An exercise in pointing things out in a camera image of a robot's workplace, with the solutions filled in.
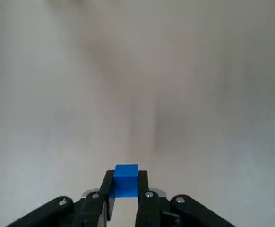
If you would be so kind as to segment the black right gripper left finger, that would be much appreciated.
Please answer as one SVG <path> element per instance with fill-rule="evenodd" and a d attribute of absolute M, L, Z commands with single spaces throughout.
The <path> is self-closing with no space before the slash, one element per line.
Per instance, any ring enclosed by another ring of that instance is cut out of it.
<path fill-rule="evenodd" d="M 88 190 L 74 202 L 60 196 L 43 204 L 9 227 L 105 227 L 111 220 L 114 197 L 113 170 L 108 170 L 99 189 Z"/>

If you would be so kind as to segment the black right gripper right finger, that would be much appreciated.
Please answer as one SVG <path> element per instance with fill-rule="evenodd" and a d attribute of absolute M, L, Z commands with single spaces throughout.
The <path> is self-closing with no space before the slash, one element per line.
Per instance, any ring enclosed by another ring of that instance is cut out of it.
<path fill-rule="evenodd" d="M 188 195 L 170 200 L 148 186 L 146 170 L 138 173 L 136 227 L 232 227 L 233 224 Z"/>

